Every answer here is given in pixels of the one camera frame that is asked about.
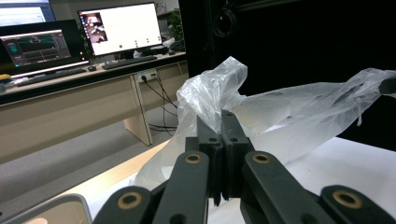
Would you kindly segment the monitor with white screen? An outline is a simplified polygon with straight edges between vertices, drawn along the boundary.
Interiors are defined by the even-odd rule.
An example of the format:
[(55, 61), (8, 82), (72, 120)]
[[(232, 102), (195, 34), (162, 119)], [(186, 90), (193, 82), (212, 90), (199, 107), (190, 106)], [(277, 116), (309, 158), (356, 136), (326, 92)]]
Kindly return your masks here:
[(79, 22), (92, 56), (138, 49), (162, 43), (156, 7), (153, 2), (119, 7), (82, 9)]

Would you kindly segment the white power socket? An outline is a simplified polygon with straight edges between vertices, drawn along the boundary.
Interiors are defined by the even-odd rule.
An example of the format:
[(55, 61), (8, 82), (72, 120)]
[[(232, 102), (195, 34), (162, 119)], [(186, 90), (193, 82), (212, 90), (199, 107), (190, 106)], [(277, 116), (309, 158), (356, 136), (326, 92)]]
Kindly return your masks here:
[(141, 72), (137, 72), (137, 80), (139, 83), (144, 83), (145, 81), (149, 81), (154, 79), (157, 76), (156, 69), (148, 69)]

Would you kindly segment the black keyboard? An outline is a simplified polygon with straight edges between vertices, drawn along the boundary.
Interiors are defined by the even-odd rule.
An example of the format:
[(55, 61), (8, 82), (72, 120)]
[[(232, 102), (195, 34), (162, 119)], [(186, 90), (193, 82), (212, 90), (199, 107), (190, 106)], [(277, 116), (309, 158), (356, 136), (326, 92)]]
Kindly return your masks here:
[(118, 60), (114, 63), (105, 63), (104, 65), (102, 65), (102, 68), (105, 70), (108, 70), (108, 69), (118, 68), (118, 67), (122, 67), (122, 66), (126, 66), (126, 65), (136, 64), (136, 63), (155, 61), (157, 59), (158, 58), (156, 56), (149, 55), (149, 56), (132, 58), (132, 59)]
[(35, 76), (32, 78), (28, 78), (19, 82), (15, 82), (15, 85), (17, 87), (22, 87), (26, 85), (31, 85), (31, 84), (36, 84), (42, 81), (47, 81), (47, 80), (53, 80), (59, 77), (68, 77), (71, 75), (76, 75), (76, 74), (81, 74), (85, 73), (86, 70), (83, 68), (76, 68), (76, 69), (70, 69), (70, 70), (63, 70), (63, 71), (58, 71), (52, 74), (46, 74), (46, 75), (40, 75), (40, 76)]

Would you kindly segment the monitor with pale screen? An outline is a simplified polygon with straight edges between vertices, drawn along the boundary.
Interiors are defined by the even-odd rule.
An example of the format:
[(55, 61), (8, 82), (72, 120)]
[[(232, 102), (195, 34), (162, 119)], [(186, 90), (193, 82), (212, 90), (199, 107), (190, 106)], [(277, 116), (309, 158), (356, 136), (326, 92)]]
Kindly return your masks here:
[(0, 27), (56, 21), (49, 0), (0, 0)]

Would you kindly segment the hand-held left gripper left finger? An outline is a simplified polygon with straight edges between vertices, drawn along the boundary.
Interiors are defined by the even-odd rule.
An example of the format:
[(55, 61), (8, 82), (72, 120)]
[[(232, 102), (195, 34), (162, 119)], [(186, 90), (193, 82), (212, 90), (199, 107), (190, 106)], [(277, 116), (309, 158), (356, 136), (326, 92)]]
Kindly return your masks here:
[(219, 206), (221, 202), (222, 186), (222, 147), (221, 137), (212, 131), (201, 118), (196, 120), (195, 136), (188, 136), (185, 142), (186, 151), (200, 151), (209, 158), (208, 190), (213, 204)]

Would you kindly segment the light wooden desk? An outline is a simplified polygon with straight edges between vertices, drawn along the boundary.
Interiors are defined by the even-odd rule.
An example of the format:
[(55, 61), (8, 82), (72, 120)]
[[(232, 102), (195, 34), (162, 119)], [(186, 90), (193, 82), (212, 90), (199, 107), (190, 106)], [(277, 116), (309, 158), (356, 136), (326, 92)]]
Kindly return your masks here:
[[(156, 69), (144, 83), (137, 72)], [(111, 70), (97, 69), (0, 94), (0, 164), (123, 121), (146, 145), (152, 143), (145, 112), (171, 99), (189, 77), (187, 55), (177, 53), (155, 61)]]

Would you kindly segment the white board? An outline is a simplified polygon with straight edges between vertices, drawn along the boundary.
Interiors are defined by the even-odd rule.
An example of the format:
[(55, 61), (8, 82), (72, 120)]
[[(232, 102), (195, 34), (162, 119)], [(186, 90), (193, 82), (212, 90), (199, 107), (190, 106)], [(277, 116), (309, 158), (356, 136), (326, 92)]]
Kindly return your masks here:
[(309, 191), (342, 185), (367, 196), (396, 219), (396, 152), (334, 137), (286, 165)]

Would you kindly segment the black curtain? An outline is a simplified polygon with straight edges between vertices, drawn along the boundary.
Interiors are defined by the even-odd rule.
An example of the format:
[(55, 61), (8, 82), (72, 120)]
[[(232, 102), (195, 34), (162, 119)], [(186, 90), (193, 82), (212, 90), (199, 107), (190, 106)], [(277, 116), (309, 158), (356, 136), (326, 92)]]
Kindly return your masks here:
[(396, 0), (178, 0), (189, 72), (228, 57), (245, 95), (396, 70)]

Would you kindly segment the monitor with dark screen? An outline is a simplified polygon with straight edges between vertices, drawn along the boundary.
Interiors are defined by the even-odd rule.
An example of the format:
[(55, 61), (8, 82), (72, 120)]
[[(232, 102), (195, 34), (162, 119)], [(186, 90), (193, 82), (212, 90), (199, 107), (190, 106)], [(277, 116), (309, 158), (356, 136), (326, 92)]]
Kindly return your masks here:
[(75, 20), (0, 27), (0, 73), (29, 77), (88, 63)]

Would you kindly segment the green potted plant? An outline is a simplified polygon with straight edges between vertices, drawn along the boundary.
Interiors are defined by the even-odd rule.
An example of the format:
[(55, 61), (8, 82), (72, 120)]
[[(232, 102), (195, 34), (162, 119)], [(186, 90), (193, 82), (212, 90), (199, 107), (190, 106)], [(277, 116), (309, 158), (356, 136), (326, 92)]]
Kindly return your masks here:
[(172, 36), (175, 39), (175, 42), (171, 45), (171, 50), (184, 51), (185, 50), (184, 33), (183, 33), (180, 10), (178, 8), (175, 8), (169, 14), (168, 29), (170, 32), (170, 36)]

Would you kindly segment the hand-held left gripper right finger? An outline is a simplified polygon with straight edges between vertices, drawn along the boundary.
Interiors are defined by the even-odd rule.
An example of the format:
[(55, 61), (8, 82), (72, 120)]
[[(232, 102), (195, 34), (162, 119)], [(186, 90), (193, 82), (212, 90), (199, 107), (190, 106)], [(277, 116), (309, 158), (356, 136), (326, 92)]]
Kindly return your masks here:
[(223, 142), (222, 196), (225, 200), (239, 198), (244, 178), (242, 165), (245, 155), (252, 149), (237, 116), (227, 110), (221, 111), (221, 137)]

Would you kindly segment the clear smiley plastic bag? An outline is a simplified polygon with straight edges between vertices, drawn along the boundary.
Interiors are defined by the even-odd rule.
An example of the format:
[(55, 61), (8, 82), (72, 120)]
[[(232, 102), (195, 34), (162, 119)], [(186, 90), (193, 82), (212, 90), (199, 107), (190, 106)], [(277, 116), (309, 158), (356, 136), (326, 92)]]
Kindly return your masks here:
[(362, 113), (381, 95), (380, 84), (395, 70), (368, 68), (342, 83), (317, 82), (251, 96), (238, 89), (248, 67), (230, 57), (213, 70), (187, 79), (177, 91), (178, 127), (170, 141), (137, 173), (137, 186), (154, 189), (165, 181), (197, 120), (220, 132), (222, 109), (233, 112), (253, 146), (287, 164), (361, 123)]

